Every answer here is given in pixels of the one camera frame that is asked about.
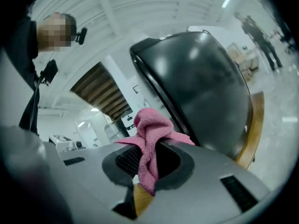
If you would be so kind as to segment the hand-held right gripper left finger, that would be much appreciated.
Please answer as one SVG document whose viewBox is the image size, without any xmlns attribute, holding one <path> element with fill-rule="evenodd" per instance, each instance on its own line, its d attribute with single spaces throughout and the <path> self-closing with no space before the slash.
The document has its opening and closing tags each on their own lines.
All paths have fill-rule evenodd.
<svg viewBox="0 0 299 224">
<path fill-rule="evenodd" d="M 133 177 L 117 165 L 118 156 L 131 148 L 131 145 L 110 144 L 59 155 L 75 181 L 92 197 L 109 210 L 135 220 Z"/>
</svg>

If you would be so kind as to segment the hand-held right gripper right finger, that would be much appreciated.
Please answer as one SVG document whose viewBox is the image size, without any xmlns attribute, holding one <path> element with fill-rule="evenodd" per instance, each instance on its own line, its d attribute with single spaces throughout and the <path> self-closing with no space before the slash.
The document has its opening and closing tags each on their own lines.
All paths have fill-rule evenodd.
<svg viewBox="0 0 299 224">
<path fill-rule="evenodd" d="M 180 165 L 156 183 L 155 197 L 140 215 L 143 224 L 220 224 L 239 217 L 269 194 L 256 176 L 216 151 L 182 142 L 161 146 Z"/>
</svg>

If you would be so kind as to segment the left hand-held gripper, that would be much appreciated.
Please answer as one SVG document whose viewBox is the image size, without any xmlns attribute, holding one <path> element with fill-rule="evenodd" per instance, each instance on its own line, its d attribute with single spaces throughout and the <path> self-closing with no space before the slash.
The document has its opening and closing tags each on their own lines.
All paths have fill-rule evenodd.
<svg viewBox="0 0 299 224">
<path fill-rule="evenodd" d="M 85 149 L 85 146 L 79 140 L 72 140 L 63 135 L 51 135 L 49 142 L 56 146 L 57 150 L 80 150 Z"/>
</svg>

